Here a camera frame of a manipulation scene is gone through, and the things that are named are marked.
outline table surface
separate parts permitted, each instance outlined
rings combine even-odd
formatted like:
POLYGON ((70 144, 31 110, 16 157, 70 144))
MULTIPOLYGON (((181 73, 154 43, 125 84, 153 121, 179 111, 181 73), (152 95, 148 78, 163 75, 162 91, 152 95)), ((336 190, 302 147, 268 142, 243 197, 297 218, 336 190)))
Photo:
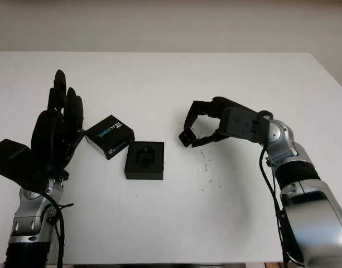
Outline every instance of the table surface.
MULTIPOLYGON (((229 138, 178 140, 193 100, 224 96, 288 124, 342 206, 342 87, 301 53, 0 52, 0 140, 30 145, 57 69, 84 103, 84 128, 112 114, 137 141, 165 142, 163 181, 124 176, 127 149, 107 161, 85 140, 66 170, 64 263, 279 261, 261 147, 229 138)), ((218 120, 195 128, 212 133, 218 120)), ((0 262, 19 187, 0 176, 0 262)))

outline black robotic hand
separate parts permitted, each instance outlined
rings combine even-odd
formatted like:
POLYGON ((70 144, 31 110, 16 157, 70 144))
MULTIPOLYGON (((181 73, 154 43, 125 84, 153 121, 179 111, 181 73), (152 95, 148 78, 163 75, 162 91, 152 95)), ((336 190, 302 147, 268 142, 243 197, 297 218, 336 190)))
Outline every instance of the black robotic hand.
POLYGON ((187 114, 184 131, 179 138, 185 147, 197 147, 212 141, 221 141, 228 137, 243 138, 252 142, 265 143, 268 139, 269 121, 273 119, 268 111, 255 112, 232 100, 215 97, 211 102, 193 101, 187 114), (219 127, 208 137, 198 139, 191 129, 198 116, 207 115, 220 119, 219 127))
POLYGON ((84 136, 82 127, 81 98, 73 88, 66 93, 65 74, 58 70, 48 108, 36 122, 31 149, 7 139, 0 142, 0 174, 32 192, 44 192, 51 175, 68 179, 64 168, 84 136))

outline white wall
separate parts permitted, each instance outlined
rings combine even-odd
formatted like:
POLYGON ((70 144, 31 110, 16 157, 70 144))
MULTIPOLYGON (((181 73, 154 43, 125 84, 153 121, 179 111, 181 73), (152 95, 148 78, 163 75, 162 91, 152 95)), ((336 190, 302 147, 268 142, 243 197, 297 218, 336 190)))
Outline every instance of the white wall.
POLYGON ((0 51, 311 52, 342 85, 342 1, 0 0, 0 51))

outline silver robotic arm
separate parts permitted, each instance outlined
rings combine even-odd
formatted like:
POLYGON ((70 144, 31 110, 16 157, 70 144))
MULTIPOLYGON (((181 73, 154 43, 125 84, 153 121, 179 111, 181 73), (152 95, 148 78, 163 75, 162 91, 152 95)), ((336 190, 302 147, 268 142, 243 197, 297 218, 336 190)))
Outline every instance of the silver robotic arm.
POLYGON ((281 121, 270 120, 267 153, 281 189, 283 239, 300 252, 290 257, 306 267, 342 267, 342 209, 281 121))
POLYGON ((342 268, 342 209, 305 149, 294 141, 292 130, 267 111, 257 113, 222 97, 194 101, 179 135, 181 142, 196 147, 228 137, 260 143, 262 156, 268 154, 267 164, 280 186, 282 210, 263 175, 275 202, 284 263, 342 268), (198 138, 191 129, 198 115, 220 119, 219 128, 198 138))
POLYGON ((65 206, 58 203, 69 177, 64 169, 84 136, 82 126, 81 98, 73 88, 66 90, 65 75, 58 70, 47 110, 36 122, 31 148, 11 140, 0 142, 0 174, 22 187, 5 268, 45 267, 54 228, 59 243, 57 267, 62 267, 65 235, 61 209, 65 206))

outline wire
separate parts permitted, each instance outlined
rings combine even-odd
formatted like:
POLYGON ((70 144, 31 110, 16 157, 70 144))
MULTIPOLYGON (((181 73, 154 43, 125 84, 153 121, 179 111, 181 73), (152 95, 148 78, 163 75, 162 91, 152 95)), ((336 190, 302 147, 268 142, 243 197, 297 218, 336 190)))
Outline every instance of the wire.
POLYGON ((281 230, 280 230, 280 220, 279 220, 279 216, 280 216, 280 206, 278 204, 278 201, 277 201, 277 198, 276 198, 276 188, 275 188, 275 178, 274 178, 274 174, 272 174, 273 176, 273 185, 274 185, 274 189, 271 187, 271 184, 269 182, 269 180, 267 179, 267 176, 266 176, 266 173, 264 171, 264 167, 262 165, 262 162, 263 162, 263 158, 264 158, 264 154, 266 152, 266 149, 267 149, 267 145, 264 145, 262 151, 261 151, 261 154, 260 154, 260 158, 259 158, 259 166, 260 166, 260 171, 261 171, 261 174, 262 176, 264 177, 264 180, 266 182, 266 185, 268 186, 269 188, 269 191, 271 193, 271 196, 272 196, 272 199, 273 199, 273 203, 274 203, 274 207, 275 207, 275 216, 276 216, 276 222, 277 222, 277 230, 278 230, 278 236, 280 238, 280 243, 281 243, 281 247, 282 247, 282 258, 283 258, 283 265, 285 268, 287 268, 287 258, 288 258, 288 253, 286 251, 286 248, 285 248, 285 244, 283 243, 283 240, 282 240, 282 236, 281 236, 281 230))
POLYGON ((45 192, 39 192, 41 196, 46 198, 55 208, 56 210, 56 219, 59 220, 60 224, 60 234, 57 231, 57 226, 55 222, 55 229, 58 237, 58 262, 57 262, 57 268, 62 268, 63 267, 63 254, 64 254, 64 239, 65 239, 65 234, 64 234, 64 219, 63 219, 63 214, 61 212, 61 209, 59 208, 59 205, 55 202, 53 197, 50 195, 46 194, 45 192))

